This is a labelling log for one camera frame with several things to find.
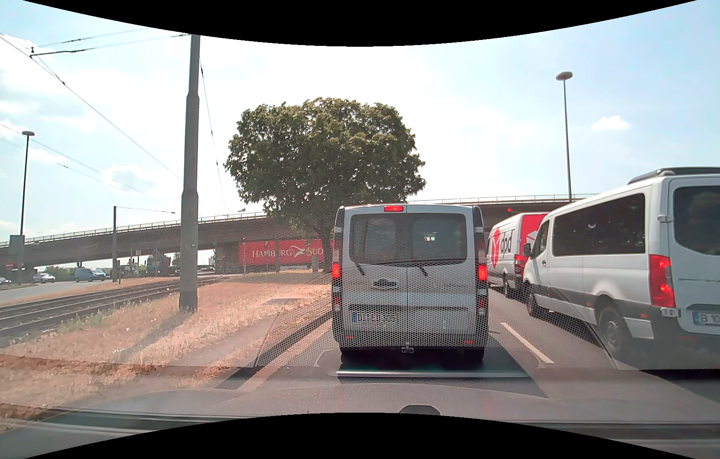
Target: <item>bridge railing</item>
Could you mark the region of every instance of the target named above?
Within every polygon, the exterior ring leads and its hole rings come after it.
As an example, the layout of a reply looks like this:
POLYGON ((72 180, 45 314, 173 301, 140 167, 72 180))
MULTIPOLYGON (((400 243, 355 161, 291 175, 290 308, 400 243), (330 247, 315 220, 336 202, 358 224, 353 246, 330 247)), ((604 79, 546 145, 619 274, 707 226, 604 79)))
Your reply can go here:
MULTIPOLYGON (((596 193, 573 194, 573 200, 590 198, 596 193)), ((491 198, 425 199, 408 204, 498 204, 498 203, 565 203, 569 194, 527 194, 524 196, 494 196, 491 198)))
MULTIPOLYGON (((263 218, 266 216, 266 213, 264 212, 252 212, 252 213, 242 213, 242 214, 230 214, 230 215, 216 215, 216 216, 205 216, 200 219, 198 219, 199 223, 211 223, 215 221, 237 221, 237 220, 252 220, 255 218, 263 218)), ((157 228, 169 228, 171 226, 180 226, 181 220, 173 220, 173 221, 158 221, 154 223, 141 223, 141 224, 127 224, 125 226, 117 226, 116 232, 117 233, 125 233, 127 231, 136 231, 136 230, 153 230, 157 228)), ((85 231, 74 231, 72 233, 62 233, 60 235, 48 235, 48 236, 38 236, 35 238, 27 238, 25 239, 25 244, 39 244, 44 243, 48 241, 56 241, 56 240, 62 240, 62 239, 70 239, 70 238, 80 238, 84 236, 94 236, 94 235, 110 235, 113 233, 113 228, 100 228, 100 229, 88 229, 85 231)), ((8 242, 1 242, 1 247, 7 247, 8 242)))
MULTIPOLYGON (((580 193, 573 194, 573 199, 584 199, 595 196, 596 193, 580 193)), ((408 201, 408 204, 498 204, 498 203, 560 203, 569 200, 567 194, 527 194, 524 196, 494 196, 489 198, 456 198, 456 199, 426 199, 420 201, 408 201)), ((266 216, 264 212, 239 213, 229 215, 205 216, 198 220, 201 223, 212 223, 216 221, 237 221, 252 220, 263 218, 266 216)), ((169 228, 172 226, 180 226, 181 220, 159 221, 154 223, 127 224, 125 226, 117 226, 117 233, 125 233, 136 230, 154 230, 158 228, 169 228)), ((84 236, 108 235, 113 233, 113 228, 89 229, 86 231, 74 231, 72 233, 63 233, 61 235, 38 236, 35 238, 25 239, 25 244, 39 244, 48 241, 56 241, 70 238, 80 238, 84 236)), ((1 242, 0 247, 7 247, 8 242, 1 242)))

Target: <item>truck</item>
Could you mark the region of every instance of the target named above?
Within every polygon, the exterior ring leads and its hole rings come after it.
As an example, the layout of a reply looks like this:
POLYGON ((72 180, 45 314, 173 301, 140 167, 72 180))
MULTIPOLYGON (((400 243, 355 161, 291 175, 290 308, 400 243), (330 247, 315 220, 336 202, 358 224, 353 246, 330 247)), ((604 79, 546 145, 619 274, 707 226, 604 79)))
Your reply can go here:
POLYGON ((150 255, 147 259, 145 275, 149 277, 165 277, 171 275, 171 258, 161 253, 150 255))

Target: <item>railway track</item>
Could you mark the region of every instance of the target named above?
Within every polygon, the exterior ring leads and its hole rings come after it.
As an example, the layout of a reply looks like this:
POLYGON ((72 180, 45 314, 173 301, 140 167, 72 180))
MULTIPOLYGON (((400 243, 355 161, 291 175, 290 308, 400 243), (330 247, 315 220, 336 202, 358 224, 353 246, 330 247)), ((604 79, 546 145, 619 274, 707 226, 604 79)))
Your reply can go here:
MULTIPOLYGON (((223 280, 224 277, 199 278, 198 287, 223 280)), ((43 330, 66 320, 86 317, 102 310, 114 309, 132 301, 154 300, 179 290, 180 280, 122 287, 111 291, 90 292, 51 300, 30 301, 0 307, 0 342, 24 333, 43 330)))

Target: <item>blue car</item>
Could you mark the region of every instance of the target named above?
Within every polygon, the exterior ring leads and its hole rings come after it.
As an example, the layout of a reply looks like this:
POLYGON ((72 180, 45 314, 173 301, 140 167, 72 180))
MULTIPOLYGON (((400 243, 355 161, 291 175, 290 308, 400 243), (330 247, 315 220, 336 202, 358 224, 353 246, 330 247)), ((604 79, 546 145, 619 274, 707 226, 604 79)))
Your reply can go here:
POLYGON ((99 268, 77 268, 74 275, 77 277, 77 282, 86 280, 93 282, 94 280, 104 280, 107 278, 104 271, 99 268))

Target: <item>overpass bridge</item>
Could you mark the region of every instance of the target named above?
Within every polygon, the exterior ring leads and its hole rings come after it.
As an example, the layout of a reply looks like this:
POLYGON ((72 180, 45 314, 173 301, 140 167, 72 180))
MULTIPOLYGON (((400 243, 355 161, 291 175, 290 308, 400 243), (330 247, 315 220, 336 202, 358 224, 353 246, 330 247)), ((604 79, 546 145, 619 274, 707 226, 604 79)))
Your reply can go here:
MULTIPOLYGON (((594 194, 575 194, 573 200, 594 194)), ((567 195, 545 194, 530 196, 500 196, 490 198, 457 198, 409 201, 409 204, 463 204, 481 207, 485 229, 508 218, 513 213, 549 212, 569 203, 567 195)), ((62 235, 26 239, 27 267, 50 266, 80 261, 107 260, 112 257, 113 228, 91 229, 62 235)), ((117 252, 120 260, 179 251, 181 221, 130 224, 117 227, 117 252)), ((198 250, 223 250, 228 259, 237 259, 237 246, 247 241, 300 238, 286 225, 278 224, 263 212, 204 217, 198 222, 198 250)), ((0 242, 0 276, 6 275, 10 263, 8 241, 0 242)))

